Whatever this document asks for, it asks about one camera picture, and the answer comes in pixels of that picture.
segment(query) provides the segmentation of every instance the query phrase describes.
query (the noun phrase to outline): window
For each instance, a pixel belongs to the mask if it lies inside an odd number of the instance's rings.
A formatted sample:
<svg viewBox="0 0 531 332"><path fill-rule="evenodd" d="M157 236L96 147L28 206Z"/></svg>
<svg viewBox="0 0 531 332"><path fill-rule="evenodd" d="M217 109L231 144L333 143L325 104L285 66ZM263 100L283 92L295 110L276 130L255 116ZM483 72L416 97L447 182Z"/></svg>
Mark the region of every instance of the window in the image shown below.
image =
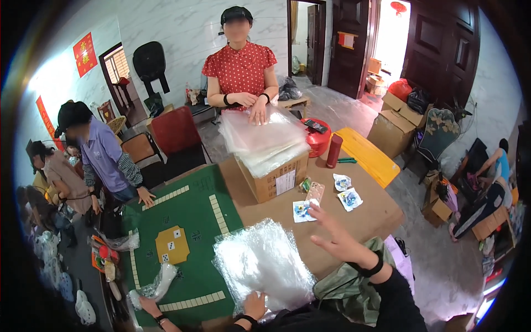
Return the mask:
<svg viewBox="0 0 531 332"><path fill-rule="evenodd" d="M110 81L118 83L120 77L129 78L129 66L125 59L124 48L118 47L114 52L105 56L105 66L109 72Z"/></svg>

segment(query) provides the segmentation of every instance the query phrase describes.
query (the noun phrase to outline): red polka dot dress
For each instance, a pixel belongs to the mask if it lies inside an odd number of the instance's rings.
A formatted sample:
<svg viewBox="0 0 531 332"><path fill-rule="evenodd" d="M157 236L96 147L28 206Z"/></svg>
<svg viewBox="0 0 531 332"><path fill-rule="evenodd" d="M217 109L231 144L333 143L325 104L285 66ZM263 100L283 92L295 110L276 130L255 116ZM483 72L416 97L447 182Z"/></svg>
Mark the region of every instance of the red polka dot dress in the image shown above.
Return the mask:
<svg viewBox="0 0 531 332"><path fill-rule="evenodd" d="M259 96L266 89L264 69L277 63L269 47L247 42L240 50L225 46L210 55L202 73L219 80L222 94L248 92ZM241 106L237 110L246 110Z"/></svg>

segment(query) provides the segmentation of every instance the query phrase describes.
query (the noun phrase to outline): hand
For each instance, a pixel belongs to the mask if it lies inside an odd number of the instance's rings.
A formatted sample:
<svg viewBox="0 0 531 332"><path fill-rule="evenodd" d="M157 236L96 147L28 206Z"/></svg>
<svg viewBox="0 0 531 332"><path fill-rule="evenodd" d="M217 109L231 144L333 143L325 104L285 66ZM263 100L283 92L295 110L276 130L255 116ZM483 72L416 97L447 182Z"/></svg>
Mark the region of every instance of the hand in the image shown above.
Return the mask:
<svg viewBox="0 0 531 332"><path fill-rule="evenodd" d="M155 300L148 299L145 296L139 297L139 300L140 300L140 305L142 306L142 309L144 309L148 314L152 315L154 318L162 315L162 312L160 312L159 307L157 306Z"/></svg>
<svg viewBox="0 0 531 332"><path fill-rule="evenodd" d="M265 96L260 96L258 101L251 108L251 114L249 115L249 123L254 119L256 125L266 124L266 104L267 98Z"/></svg>
<svg viewBox="0 0 531 332"><path fill-rule="evenodd" d="M330 217L322 208L310 203L310 216L317 219L317 224L323 226L332 235L332 240L325 240L312 235L314 244L326 250L329 254L343 262L359 262L360 245L335 219Z"/></svg>
<svg viewBox="0 0 531 332"><path fill-rule="evenodd" d="M92 210L96 215L98 215L101 212L101 208L98 202L98 199L95 195L91 195L90 198L92 199Z"/></svg>
<svg viewBox="0 0 531 332"><path fill-rule="evenodd" d="M151 197L156 197L155 195L150 193L145 187L140 187L137 189L137 191L138 191L138 197L139 197L138 204L140 204L140 202L144 202L144 204L148 208L155 206L155 203L151 199Z"/></svg>
<svg viewBox="0 0 531 332"><path fill-rule="evenodd" d="M231 99L234 100L235 103L239 103L240 105L245 107L253 106L254 103L258 100L257 96L252 95L248 92L231 93L231 95Z"/></svg>
<svg viewBox="0 0 531 332"><path fill-rule="evenodd" d="M258 294L255 291L249 294L243 302L243 309L245 315L250 316L255 320L259 320L260 318L262 318L266 313L265 296L266 295L264 293L261 293L260 297L258 297Z"/></svg>

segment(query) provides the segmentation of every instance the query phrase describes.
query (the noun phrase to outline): dark wooden door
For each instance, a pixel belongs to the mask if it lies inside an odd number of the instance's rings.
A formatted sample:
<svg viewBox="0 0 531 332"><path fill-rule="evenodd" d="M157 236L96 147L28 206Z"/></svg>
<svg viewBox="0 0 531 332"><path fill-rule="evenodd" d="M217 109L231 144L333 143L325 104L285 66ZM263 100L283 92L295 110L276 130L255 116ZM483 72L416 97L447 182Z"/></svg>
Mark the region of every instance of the dark wooden door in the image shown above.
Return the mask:
<svg viewBox="0 0 531 332"><path fill-rule="evenodd" d="M479 56L478 7L465 0L411 2L402 77L438 107L465 106Z"/></svg>
<svg viewBox="0 0 531 332"><path fill-rule="evenodd" d="M369 0L333 0L332 49L328 87L357 98L363 74ZM353 48L339 44L339 32L354 35Z"/></svg>
<svg viewBox="0 0 531 332"><path fill-rule="evenodd" d="M308 45L306 54L306 76L310 79L312 84L316 84L316 57L315 51L317 48L317 36L318 36L318 17L319 6L313 5L308 6L308 37L306 39L306 44Z"/></svg>

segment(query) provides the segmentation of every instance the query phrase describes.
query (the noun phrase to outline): floral chair back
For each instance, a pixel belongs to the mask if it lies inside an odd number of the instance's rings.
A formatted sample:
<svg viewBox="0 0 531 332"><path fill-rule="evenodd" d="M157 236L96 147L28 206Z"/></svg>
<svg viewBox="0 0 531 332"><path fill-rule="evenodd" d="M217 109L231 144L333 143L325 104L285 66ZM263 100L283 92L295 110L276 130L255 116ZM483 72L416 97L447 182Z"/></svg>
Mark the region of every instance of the floral chair back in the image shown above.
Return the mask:
<svg viewBox="0 0 531 332"><path fill-rule="evenodd" d="M418 152L430 160L437 160L441 153L461 133L452 111L432 108L428 111L424 136L418 144Z"/></svg>

